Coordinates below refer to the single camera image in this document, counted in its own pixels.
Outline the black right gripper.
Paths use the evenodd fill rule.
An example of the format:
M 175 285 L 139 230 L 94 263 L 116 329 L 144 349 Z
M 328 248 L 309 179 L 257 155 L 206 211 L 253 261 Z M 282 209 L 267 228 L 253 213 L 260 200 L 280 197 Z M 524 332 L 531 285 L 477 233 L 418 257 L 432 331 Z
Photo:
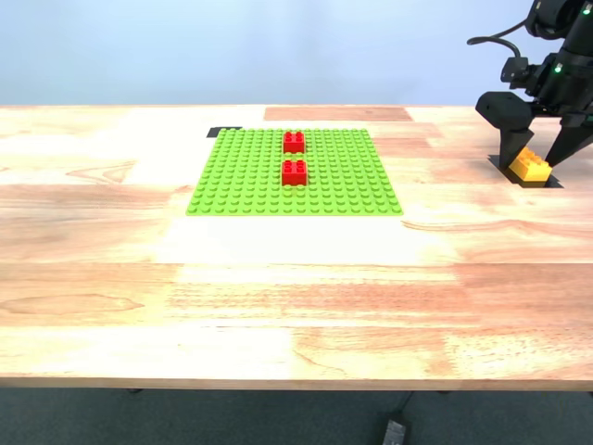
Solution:
M 476 111 L 500 132 L 499 167 L 509 167 L 534 133 L 534 118 L 562 117 L 561 130 L 546 162 L 555 167 L 592 143 L 592 81 L 530 81 L 530 103 L 510 92 L 486 92 Z

